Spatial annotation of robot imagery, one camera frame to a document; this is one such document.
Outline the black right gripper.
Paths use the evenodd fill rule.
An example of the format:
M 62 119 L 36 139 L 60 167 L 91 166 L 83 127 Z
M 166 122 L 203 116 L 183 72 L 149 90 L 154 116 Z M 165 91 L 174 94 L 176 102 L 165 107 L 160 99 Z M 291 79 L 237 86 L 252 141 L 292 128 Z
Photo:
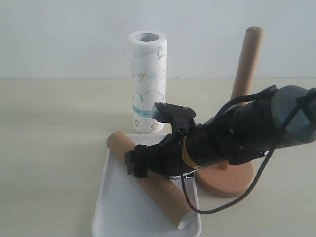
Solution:
M 202 125 L 177 129 L 156 145 L 136 145 L 124 154 L 124 163 L 128 175 L 136 178 L 147 178 L 147 169 L 164 177 L 179 178 L 210 165 L 210 137 Z M 146 164 L 147 169 L 138 164 Z

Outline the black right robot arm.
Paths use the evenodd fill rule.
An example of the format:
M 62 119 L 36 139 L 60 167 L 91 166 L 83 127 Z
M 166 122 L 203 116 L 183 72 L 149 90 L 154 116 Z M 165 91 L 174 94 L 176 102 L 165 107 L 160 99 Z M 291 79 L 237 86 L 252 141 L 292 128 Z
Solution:
M 274 148 L 316 139 L 316 91 L 289 85 L 227 102 L 206 123 L 194 121 L 191 108 L 154 103 L 151 117 L 172 126 L 172 133 L 151 146 L 137 145 L 124 155 L 128 174 L 145 178 L 154 172 L 178 178 L 223 161 L 241 165 Z

